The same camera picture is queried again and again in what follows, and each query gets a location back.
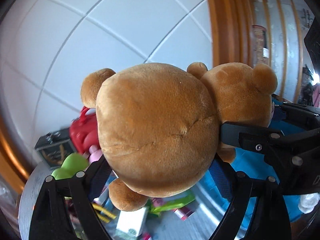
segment screw head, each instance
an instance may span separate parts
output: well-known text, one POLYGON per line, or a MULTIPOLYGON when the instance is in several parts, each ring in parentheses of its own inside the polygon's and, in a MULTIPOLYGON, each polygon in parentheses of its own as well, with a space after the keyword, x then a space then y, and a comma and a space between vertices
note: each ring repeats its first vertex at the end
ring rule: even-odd
POLYGON ((273 139, 279 139, 279 138, 280 138, 280 135, 277 134, 277 133, 272 133, 272 134, 270 134, 270 136, 271 136, 271 138, 273 138, 273 139))
POLYGON ((260 151, 262 150, 262 145, 261 145, 261 144, 257 144, 257 145, 256 145, 256 150, 257 150, 258 152, 260 152, 260 151))
POLYGON ((77 178, 82 178, 84 176, 84 171, 78 171, 76 174, 77 178))
POLYGON ((293 163, 293 165, 301 166, 303 164, 303 160, 299 156, 293 156, 292 157, 292 163, 293 163))
POLYGON ((245 173, 243 171, 237 171, 237 176, 239 178, 244 178, 245 177, 245 173))
POLYGON ((268 177, 268 180, 269 180, 270 182, 276 182, 276 178, 273 177, 273 176, 269 176, 269 177, 268 177))
POLYGON ((50 182, 52 180, 53 180, 53 177, 51 175, 45 178, 45 182, 50 182))

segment red toy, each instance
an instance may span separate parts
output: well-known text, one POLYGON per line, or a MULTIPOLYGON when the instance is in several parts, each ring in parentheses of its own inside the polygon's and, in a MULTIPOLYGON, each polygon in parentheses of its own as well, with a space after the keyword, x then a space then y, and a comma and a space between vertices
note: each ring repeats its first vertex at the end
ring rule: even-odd
POLYGON ((71 141, 81 154, 89 151, 91 145, 97 145, 100 148, 97 116, 95 113, 86 114, 88 111, 89 108, 84 106, 80 117, 74 120, 69 128, 71 141))

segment floor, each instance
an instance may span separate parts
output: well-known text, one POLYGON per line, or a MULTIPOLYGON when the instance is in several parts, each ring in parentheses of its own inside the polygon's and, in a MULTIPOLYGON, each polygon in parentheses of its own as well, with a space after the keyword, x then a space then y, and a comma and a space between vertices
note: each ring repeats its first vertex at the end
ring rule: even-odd
POLYGON ((38 138, 79 115, 89 73, 195 61, 212 66, 207 0, 17 0, 0 25, 5 117, 33 166, 38 138))

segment green toy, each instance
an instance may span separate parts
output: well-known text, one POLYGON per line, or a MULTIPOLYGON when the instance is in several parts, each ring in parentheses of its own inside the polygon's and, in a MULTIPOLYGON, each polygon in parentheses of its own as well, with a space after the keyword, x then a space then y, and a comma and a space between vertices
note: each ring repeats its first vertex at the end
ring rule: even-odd
POLYGON ((78 171, 83 171, 89 166, 89 161, 78 153, 71 153, 61 165, 61 168, 55 169, 52 176, 58 179, 68 179, 78 171))

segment brown teddy bear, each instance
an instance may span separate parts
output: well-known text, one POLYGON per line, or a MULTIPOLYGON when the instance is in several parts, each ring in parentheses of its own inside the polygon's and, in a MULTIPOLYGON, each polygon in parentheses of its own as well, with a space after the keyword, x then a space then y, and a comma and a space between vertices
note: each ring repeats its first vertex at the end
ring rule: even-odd
MULTIPOLYGON (((254 68, 243 63, 227 63, 209 70, 203 63, 193 63, 187 72, 208 89, 216 106, 220 124, 238 122, 268 127, 272 118, 271 94, 278 81, 274 71, 265 64, 254 68)), ((218 155, 231 163, 236 157, 234 147, 220 143, 218 155)))
MULTIPOLYGON (((81 99, 96 108, 100 146, 119 177, 109 195, 120 210, 198 182, 218 150, 223 122, 268 125, 277 83, 268 66, 230 63, 208 71, 193 63, 187 71, 149 63, 117 74, 103 69, 83 81, 81 99)), ((234 158, 228 146, 218 152, 234 158)))

